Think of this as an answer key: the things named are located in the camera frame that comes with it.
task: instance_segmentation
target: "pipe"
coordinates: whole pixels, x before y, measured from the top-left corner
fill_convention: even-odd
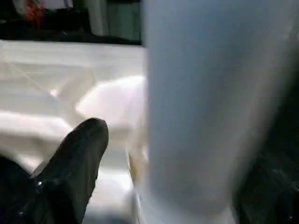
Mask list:
[[[263,135],[287,80],[278,68],[294,4],[145,1],[144,222],[234,222],[229,204],[260,141],[248,139],[249,131]]]

